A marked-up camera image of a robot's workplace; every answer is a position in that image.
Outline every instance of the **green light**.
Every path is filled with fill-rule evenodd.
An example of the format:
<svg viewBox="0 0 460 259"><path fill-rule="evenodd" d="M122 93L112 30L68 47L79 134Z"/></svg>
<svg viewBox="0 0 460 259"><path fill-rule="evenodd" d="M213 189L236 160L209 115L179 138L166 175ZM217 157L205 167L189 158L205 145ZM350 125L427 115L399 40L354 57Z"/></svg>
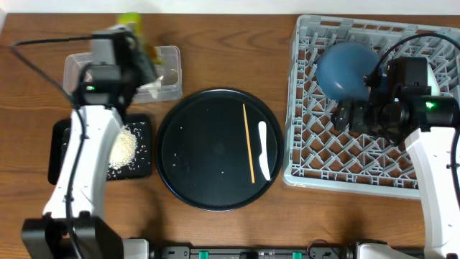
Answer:
<svg viewBox="0 0 460 259"><path fill-rule="evenodd" d="M426 108L428 108L428 109L431 109L431 108L433 108L435 106L434 103L429 102L429 101L427 101L425 104L426 104Z"/></svg>

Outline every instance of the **clear plastic container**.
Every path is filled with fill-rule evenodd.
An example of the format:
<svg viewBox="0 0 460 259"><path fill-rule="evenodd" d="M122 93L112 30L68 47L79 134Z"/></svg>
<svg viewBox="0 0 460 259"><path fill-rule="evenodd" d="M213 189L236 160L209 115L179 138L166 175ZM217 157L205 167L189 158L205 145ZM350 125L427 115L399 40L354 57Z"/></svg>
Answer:
<svg viewBox="0 0 460 259"><path fill-rule="evenodd" d="M182 97L182 65L180 62L180 51L176 46L160 46L160 56L163 65L156 65L158 76L163 76L161 88L139 88L134 95L133 102L146 104L153 101L169 101ZM80 69L91 62L91 53L78 53L69 55L65 59L63 88L68 93L75 90ZM86 81L91 79L87 73Z"/></svg>

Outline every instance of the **white plastic crate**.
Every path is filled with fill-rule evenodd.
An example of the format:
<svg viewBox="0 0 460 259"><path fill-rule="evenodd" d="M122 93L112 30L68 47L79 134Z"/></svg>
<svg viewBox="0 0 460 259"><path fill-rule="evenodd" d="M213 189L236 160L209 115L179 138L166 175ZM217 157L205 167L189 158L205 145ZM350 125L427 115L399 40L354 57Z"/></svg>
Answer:
<svg viewBox="0 0 460 259"><path fill-rule="evenodd" d="M297 20L290 53L285 123L283 180L287 185L419 199L417 179L403 146L365 134L337 132L330 118L336 102L316 81L315 60L334 44L354 41L378 55L414 34L437 32L460 40L460 30L363 19L303 15ZM450 43L433 37L415 39L393 51L426 57L442 95L459 100L460 57Z"/></svg>

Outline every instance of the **green clip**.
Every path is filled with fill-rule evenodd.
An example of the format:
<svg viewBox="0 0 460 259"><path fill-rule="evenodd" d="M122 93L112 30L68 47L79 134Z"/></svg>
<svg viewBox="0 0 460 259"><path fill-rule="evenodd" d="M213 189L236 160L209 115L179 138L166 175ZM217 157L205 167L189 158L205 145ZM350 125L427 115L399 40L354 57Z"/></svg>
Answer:
<svg viewBox="0 0 460 259"><path fill-rule="evenodd" d="M302 253L301 252L293 252L293 259L302 259Z"/></svg>
<svg viewBox="0 0 460 259"><path fill-rule="evenodd" d="M198 256L198 259L208 259L208 258L209 258L208 251L200 251L200 255Z"/></svg>

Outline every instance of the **wooden table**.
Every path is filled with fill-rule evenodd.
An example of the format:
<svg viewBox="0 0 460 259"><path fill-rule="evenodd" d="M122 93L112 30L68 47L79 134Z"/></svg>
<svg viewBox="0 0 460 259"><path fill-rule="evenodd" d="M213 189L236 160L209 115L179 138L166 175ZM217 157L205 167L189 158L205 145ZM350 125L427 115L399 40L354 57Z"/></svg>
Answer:
<svg viewBox="0 0 460 259"><path fill-rule="evenodd" d="M258 96L284 124L290 37L297 16L144 15L148 42L177 45L183 57L184 96L230 86ZM362 19L460 27L460 17L357 16ZM40 217L54 186L47 182L51 129L70 114L69 104L6 46L16 40L87 35L111 26L114 14L10 14L0 38L0 257L28 258L21 241L24 219ZM67 55L87 42L23 47L61 80ZM158 128L177 104L133 105ZM106 222L122 237L158 245L305 247L316 238L346 244L354 238L422 247L419 201L292 188L278 176L259 200L232 212L205 212L169 192L156 172L115 181L106 192Z"/></svg>

